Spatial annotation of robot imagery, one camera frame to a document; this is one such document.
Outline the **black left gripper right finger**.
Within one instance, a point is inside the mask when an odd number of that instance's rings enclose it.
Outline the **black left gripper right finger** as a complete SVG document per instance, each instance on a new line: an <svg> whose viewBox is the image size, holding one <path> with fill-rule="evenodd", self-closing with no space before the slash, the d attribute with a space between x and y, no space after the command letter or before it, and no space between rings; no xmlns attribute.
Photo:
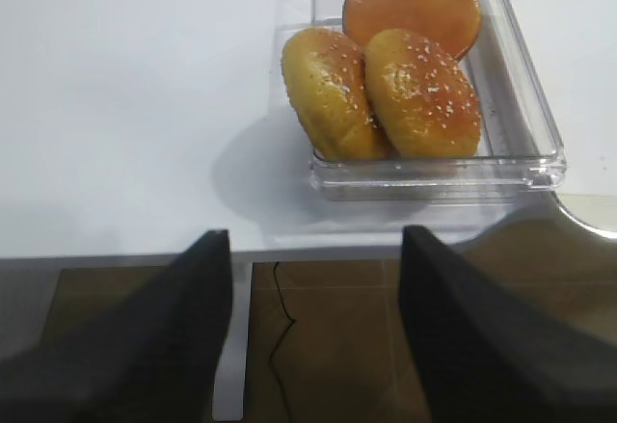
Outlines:
<svg viewBox="0 0 617 423"><path fill-rule="evenodd" d="M424 226L402 231L398 307L432 421L615 421L615 347L524 303Z"/></svg>

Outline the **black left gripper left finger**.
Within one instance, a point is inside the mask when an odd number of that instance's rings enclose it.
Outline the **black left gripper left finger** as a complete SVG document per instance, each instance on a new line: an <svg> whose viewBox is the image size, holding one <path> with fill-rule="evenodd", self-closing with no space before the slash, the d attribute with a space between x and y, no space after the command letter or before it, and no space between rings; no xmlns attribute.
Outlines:
<svg viewBox="0 0 617 423"><path fill-rule="evenodd" d="M210 230L123 302L1 364L4 422L200 422L232 309L228 233Z"/></svg>

